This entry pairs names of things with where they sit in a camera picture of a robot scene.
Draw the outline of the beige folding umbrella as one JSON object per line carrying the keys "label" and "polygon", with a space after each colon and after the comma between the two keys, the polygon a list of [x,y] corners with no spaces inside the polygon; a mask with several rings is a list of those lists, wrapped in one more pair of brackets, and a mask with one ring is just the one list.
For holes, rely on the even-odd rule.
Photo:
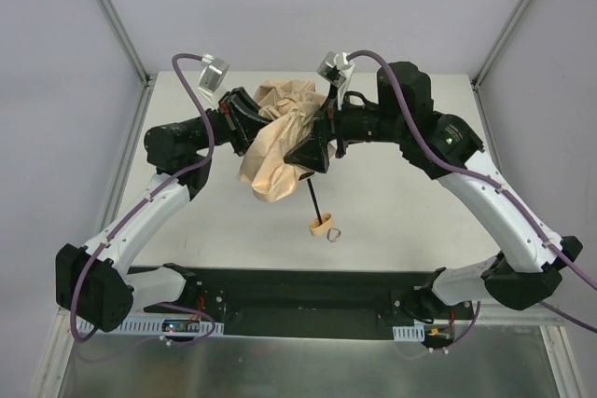
{"label": "beige folding umbrella", "polygon": [[295,192],[299,180],[312,172],[284,161],[284,157],[312,130],[315,112],[326,95],[311,80],[267,80],[253,95],[257,112],[268,123],[257,132],[243,156],[237,179],[251,187],[254,196],[267,203]]}

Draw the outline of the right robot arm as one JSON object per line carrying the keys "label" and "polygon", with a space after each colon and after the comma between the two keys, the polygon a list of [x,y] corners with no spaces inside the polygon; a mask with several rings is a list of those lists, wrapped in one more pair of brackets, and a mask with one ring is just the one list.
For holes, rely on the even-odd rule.
{"label": "right robot arm", "polygon": [[402,311],[431,323],[447,308],[494,299],[525,310],[551,297],[562,270],[583,249],[573,236],[548,228],[523,203],[494,165],[482,140],[461,118],[434,108],[430,77],[411,62],[383,62],[376,75],[377,102],[351,103],[350,62],[325,61],[319,74],[330,84],[312,129],[289,149],[285,162],[325,173],[335,144],[344,157],[351,144],[397,144],[402,157],[452,192],[498,245],[496,255],[462,268],[439,268],[400,299]]}

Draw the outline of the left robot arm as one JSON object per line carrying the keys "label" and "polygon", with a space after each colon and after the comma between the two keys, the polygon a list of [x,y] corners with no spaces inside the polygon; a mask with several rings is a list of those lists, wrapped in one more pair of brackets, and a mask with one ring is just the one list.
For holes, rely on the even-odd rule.
{"label": "left robot arm", "polygon": [[231,144],[242,155],[266,124],[246,89],[235,88],[199,117],[150,129],[144,147],[155,173],[122,216],[85,244],[67,243],[57,253],[57,304],[74,321],[104,333],[138,309],[196,309],[201,287],[191,270],[174,263],[137,273],[130,268],[157,231],[207,184],[211,159],[201,150]]}

